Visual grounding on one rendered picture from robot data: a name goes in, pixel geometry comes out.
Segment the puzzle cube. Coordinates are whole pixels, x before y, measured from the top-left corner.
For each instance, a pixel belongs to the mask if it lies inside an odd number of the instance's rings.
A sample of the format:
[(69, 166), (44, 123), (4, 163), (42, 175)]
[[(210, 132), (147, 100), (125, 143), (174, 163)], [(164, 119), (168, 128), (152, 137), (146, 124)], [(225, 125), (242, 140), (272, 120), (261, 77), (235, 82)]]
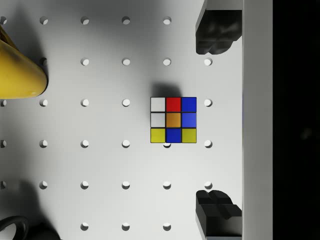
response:
[(197, 142), (197, 98), (151, 97), (150, 142), (195, 144)]

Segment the black mug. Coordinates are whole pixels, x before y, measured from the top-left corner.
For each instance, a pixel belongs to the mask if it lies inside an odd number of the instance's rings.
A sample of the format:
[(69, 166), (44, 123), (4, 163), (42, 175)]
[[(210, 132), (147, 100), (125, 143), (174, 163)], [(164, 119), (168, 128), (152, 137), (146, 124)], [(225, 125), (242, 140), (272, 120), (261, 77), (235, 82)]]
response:
[(0, 220), (0, 231), (10, 225), (15, 225), (16, 230), (12, 240), (61, 240), (58, 233), (44, 223), (30, 226), (24, 216), (10, 216)]

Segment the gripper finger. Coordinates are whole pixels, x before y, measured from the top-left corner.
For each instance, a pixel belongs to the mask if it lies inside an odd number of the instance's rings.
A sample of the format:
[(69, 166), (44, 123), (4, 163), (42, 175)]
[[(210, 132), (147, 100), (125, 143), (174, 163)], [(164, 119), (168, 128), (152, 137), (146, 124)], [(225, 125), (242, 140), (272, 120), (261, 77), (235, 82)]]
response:
[(241, 10), (205, 10), (195, 32), (196, 53), (222, 54), (241, 36)]
[(195, 212), (205, 237), (242, 236), (242, 210), (226, 193), (197, 191)]

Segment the yellow mug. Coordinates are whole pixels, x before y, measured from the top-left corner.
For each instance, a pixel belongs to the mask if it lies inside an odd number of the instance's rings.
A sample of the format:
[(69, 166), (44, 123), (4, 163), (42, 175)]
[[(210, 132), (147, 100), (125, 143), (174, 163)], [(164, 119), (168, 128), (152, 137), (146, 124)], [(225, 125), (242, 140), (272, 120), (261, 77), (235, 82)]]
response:
[(37, 97), (48, 82), (44, 70), (23, 55), (0, 26), (0, 99)]

